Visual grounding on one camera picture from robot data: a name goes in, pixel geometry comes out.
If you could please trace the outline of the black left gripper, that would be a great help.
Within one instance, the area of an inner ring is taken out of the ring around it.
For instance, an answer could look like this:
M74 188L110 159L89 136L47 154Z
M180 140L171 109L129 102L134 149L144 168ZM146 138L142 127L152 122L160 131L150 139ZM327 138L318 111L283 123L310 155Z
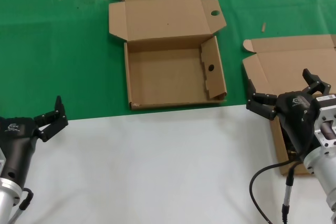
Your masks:
M61 96L53 111L32 118L1 118L1 151L6 161L1 178L18 185L26 182L37 139L47 142L68 125Z

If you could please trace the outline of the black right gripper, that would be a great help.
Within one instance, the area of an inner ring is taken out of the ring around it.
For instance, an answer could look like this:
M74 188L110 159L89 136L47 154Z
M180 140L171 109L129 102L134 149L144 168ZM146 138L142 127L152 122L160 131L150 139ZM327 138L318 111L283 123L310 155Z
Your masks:
M303 161L312 150L320 146L313 133L316 113L310 110L312 95L316 92L323 96L329 95L331 85L307 68L303 70L302 76L308 85L303 91L287 92L278 97L258 93L253 82L248 79L246 109L270 121L278 115L281 127Z

